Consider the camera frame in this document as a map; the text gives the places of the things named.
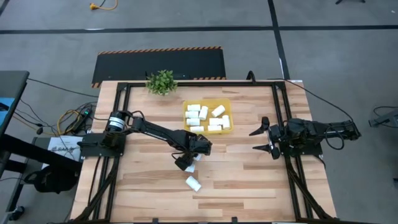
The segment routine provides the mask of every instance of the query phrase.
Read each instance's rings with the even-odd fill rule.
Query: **wooden tabletop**
[[[108,118],[112,112],[116,85],[117,82],[103,82],[97,118]],[[293,117],[311,119],[305,92],[286,85]],[[183,129],[183,101],[209,98],[230,99],[234,131],[207,136],[213,143],[211,155],[196,163],[193,174],[174,164],[171,153],[176,150],[167,143],[144,134],[127,137],[119,165],[112,222],[151,222],[152,218],[159,218],[160,222],[230,222],[234,216],[240,222],[295,220],[284,158],[273,160],[267,152],[252,149],[267,144],[265,134],[249,137],[260,126],[261,117],[268,116],[271,125],[277,122],[270,87],[178,87],[177,92],[168,96],[151,95],[144,87],[133,87],[128,110],[141,110],[146,120],[166,128]],[[105,125],[105,121],[95,120],[93,131],[100,133]],[[323,164],[313,156],[302,156],[302,160],[309,191],[329,215],[335,216]],[[71,218],[87,205],[96,161],[97,158],[89,158],[83,163]],[[201,184],[198,192],[185,183],[189,175]],[[104,216],[107,195],[103,197],[100,217]],[[304,217],[299,190],[298,197]]]

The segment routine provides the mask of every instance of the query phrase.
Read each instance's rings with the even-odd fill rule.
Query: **desk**
[[[108,118],[112,112],[116,86],[117,82],[103,82],[97,118]],[[293,117],[311,119],[305,92],[289,83],[286,86]],[[129,135],[119,165],[112,222],[151,222],[152,218],[160,222],[230,222],[233,216],[240,222],[295,220],[284,159],[272,160],[270,154],[251,149],[267,142],[265,134],[249,137],[260,126],[261,117],[268,116],[271,125],[277,122],[270,87],[180,86],[169,96],[151,95],[143,87],[133,87],[128,110],[141,110],[150,122],[181,129],[183,101],[205,98],[231,100],[234,131],[207,136],[213,143],[211,155],[202,157],[193,174],[178,169],[170,155],[175,150],[163,141],[143,134]],[[93,131],[100,133],[105,125],[105,121],[96,120]],[[323,164],[313,156],[302,156],[302,160],[309,191],[329,215],[335,216]],[[87,205],[96,161],[89,158],[83,163],[71,218]],[[202,184],[198,192],[185,183],[189,175]],[[298,197],[303,204],[299,191]],[[304,217],[304,206],[300,209]]]

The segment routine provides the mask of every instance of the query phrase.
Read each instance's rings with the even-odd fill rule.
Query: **potted plant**
[[[149,93],[157,95],[168,95],[170,91],[175,91],[177,89],[177,82],[173,79],[173,71],[162,70],[158,71],[158,75],[153,73],[146,83],[146,87],[149,89]]]

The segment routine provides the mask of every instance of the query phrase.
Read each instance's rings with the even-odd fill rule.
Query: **yellow tray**
[[[187,100],[183,103],[183,118],[184,118],[184,129],[186,131],[190,131],[190,126],[187,125],[187,119],[185,117],[185,112],[188,111],[188,105],[199,104],[200,108],[202,106],[207,106],[209,108],[207,112],[207,117],[205,121],[200,121],[200,126],[205,127],[205,131],[195,132],[196,134],[228,134],[234,129],[234,123],[232,119],[232,109],[231,102],[229,99],[210,99],[210,100]],[[231,123],[231,129],[229,130],[221,130],[221,131],[208,131],[207,126],[209,125],[209,118],[212,118],[211,112],[216,109],[219,105],[223,105],[225,107],[224,113],[220,114],[217,118],[222,118],[223,115],[229,116],[229,122]]]

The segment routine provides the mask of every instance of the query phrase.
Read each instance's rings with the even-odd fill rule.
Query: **floor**
[[[272,26],[269,5],[264,0],[119,0],[114,11],[90,11],[89,3],[94,0],[5,1],[8,4],[0,16],[0,30]],[[107,6],[113,4],[113,0],[106,2]],[[366,4],[344,0],[339,5],[334,0],[277,0],[274,4],[279,26],[285,27],[398,24],[395,0],[367,0]],[[346,110],[363,135],[358,141],[346,142],[342,151],[323,147],[338,217],[396,223],[398,189],[392,178],[398,177],[397,130],[370,128],[368,119],[376,106],[398,105],[394,97],[398,94],[398,29],[281,28],[280,36],[283,62],[289,68],[284,74],[303,80],[309,90]],[[281,78],[276,43],[273,30],[0,34],[0,70],[28,70],[31,78],[97,95],[99,91],[91,89],[90,83],[100,51],[220,45],[229,79],[243,79],[248,70],[253,70],[257,79]],[[93,101],[32,82],[22,99],[49,123],[55,123],[67,109]],[[317,121],[347,119],[310,95],[308,100]],[[28,112],[24,105],[18,108]],[[14,120],[7,132],[27,142],[35,136],[34,131]],[[6,172],[3,178],[12,176],[15,174]],[[13,180],[0,182],[0,201],[8,200],[13,186]],[[27,211],[16,223],[62,222],[73,197],[73,190],[60,195],[38,194],[26,187],[19,204]],[[0,211],[5,206],[0,203]]]

